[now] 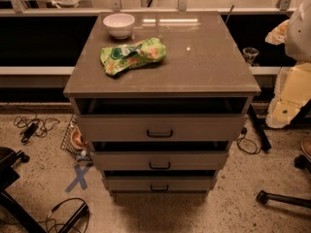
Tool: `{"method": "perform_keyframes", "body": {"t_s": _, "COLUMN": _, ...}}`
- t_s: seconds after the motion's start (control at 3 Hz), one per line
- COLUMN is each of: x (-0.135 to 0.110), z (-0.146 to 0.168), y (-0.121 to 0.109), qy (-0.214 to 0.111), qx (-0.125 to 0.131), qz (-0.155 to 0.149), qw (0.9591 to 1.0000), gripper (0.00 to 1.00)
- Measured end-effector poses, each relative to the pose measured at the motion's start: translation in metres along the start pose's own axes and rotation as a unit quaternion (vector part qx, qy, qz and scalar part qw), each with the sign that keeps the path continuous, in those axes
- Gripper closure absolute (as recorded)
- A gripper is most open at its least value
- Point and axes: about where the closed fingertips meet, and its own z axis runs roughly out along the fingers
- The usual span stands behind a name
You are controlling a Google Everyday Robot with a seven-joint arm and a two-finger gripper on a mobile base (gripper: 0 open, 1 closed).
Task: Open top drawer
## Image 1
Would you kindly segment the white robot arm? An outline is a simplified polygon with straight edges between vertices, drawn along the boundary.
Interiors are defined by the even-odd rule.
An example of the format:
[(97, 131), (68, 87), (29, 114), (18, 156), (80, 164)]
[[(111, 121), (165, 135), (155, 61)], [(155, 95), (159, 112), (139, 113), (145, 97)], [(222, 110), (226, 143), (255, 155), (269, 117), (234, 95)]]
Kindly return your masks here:
[(269, 127), (283, 128), (311, 99), (311, 0), (304, 0), (289, 19), (270, 31), (265, 42), (284, 44), (286, 55), (296, 61), (290, 70), (279, 72), (265, 119)]

